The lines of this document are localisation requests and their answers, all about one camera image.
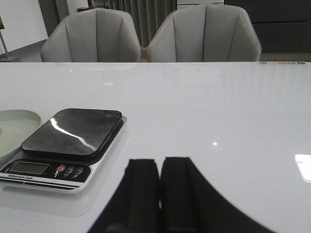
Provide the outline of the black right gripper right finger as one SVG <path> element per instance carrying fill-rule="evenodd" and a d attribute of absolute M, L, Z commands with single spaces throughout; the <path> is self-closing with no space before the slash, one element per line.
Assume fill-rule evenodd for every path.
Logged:
<path fill-rule="evenodd" d="M 160 175 L 164 233 L 269 233 L 202 175 L 189 157 L 167 157 Z"/>

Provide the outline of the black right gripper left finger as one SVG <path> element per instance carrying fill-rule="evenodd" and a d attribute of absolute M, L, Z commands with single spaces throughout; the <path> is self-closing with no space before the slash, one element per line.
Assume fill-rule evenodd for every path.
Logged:
<path fill-rule="evenodd" d="M 159 175 L 152 159 L 131 159 L 113 196 L 91 233 L 156 233 L 159 222 Z"/>

